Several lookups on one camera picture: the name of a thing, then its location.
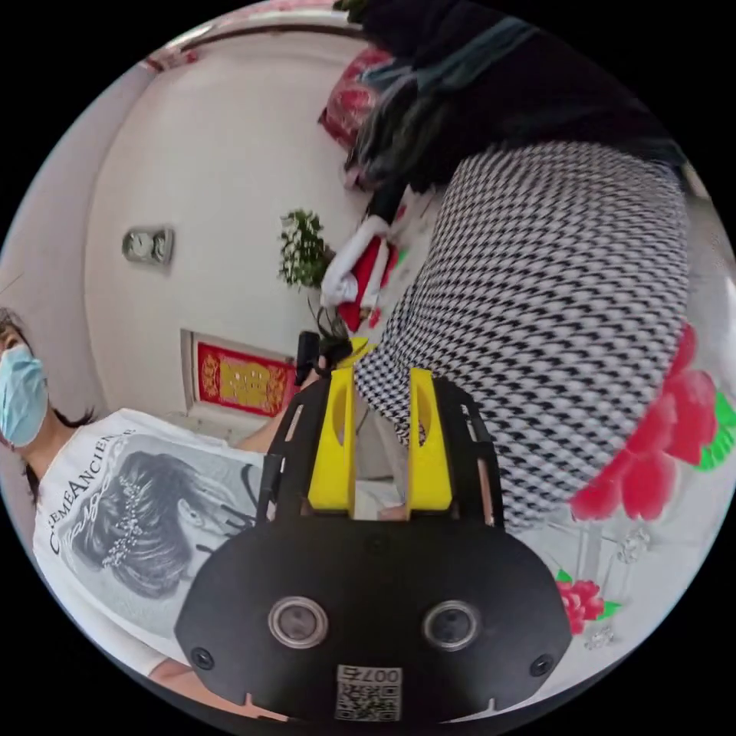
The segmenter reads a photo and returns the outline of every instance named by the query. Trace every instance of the houndstooth pattern fabric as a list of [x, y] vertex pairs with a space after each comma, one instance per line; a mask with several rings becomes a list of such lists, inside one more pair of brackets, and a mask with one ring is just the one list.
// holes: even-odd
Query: houndstooth pattern fabric
[[409, 436], [409, 369], [479, 404], [510, 531], [535, 526], [613, 459], [662, 385], [688, 297], [685, 200], [656, 163], [591, 143], [474, 156], [360, 395]]

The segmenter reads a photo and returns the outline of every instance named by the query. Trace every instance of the label sticker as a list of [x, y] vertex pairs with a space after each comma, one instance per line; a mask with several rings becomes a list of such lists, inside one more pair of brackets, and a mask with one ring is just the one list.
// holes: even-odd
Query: label sticker
[[400, 721], [400, 667], [337, 667], [338, 721]]

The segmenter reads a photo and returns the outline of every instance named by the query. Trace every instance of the graphic print t-shirt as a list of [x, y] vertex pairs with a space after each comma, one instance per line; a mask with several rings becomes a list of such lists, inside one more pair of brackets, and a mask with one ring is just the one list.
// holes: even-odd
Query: graphic print t-shirt
[[250, 528], [263, 455], [122, 409], [77, 430], [41, 480], [34, 554], [77, 624], [149, 674], [193, 577]]

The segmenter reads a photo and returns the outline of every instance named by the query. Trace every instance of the face mask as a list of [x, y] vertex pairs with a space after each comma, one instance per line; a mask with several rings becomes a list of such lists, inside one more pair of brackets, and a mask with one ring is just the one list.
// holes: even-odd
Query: face mask
[[0, 434], [13, 447], [30, 445], [48, 410], [48, 388], [41, 361], [27, 345], [0, 356]]

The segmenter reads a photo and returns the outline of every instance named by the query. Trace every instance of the potted plant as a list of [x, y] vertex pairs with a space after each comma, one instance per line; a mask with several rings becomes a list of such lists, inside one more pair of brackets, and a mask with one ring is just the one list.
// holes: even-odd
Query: potted plant
[[319, 216], [295, 209], [281, 218], [281, 227], [279, 278], [289, 286], [318, 289], [332, 256], [320, 235]]

